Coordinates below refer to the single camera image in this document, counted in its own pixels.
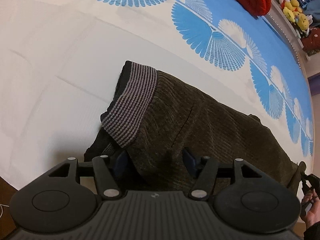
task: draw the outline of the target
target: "wooden floor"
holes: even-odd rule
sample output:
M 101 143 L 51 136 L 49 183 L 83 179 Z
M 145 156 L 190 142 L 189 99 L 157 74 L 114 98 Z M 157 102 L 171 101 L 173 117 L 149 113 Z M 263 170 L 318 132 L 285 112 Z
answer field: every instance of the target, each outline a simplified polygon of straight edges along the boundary
M 0 204 L 9 205 L 10 199 L 17 190 L 11 187 L 0 177 Z M 3 214 L 0 218 L 0 239 L 7 236 L 15 229 L 15 225 L 10 216 L 9 208 L 3 207 Z

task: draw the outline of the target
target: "silver screw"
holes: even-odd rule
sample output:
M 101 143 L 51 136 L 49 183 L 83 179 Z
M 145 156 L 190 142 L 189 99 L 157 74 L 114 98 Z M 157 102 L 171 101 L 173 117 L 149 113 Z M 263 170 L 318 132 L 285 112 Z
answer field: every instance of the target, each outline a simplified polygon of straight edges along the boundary
M 114 189 L 114 188 L 110 188 L 110 189 L 107 189 L 103 192 L 103 194 L 106 196 L 106 197 L 116 197 L 120 194 L 120 192 L 117 190 L 117 189 Z
M 196 198 L 203 198 L 207 195 L 207 193 L 202 189 L 196 189 L 191 192 L 191 196 Z

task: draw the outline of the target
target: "ribbed gray panel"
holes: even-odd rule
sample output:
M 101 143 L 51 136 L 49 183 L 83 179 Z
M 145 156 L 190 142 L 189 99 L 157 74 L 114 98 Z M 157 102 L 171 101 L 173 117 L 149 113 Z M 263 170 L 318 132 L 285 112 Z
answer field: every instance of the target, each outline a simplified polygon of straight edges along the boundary
M 14 240 L 298 240 L 292 232 L 255 236 L 221 222 L 208 203 L 186 198 L 181 191 L 129 191 L 117 201 L 106 201 L 87 224 L 56 235 L 18 230 Z

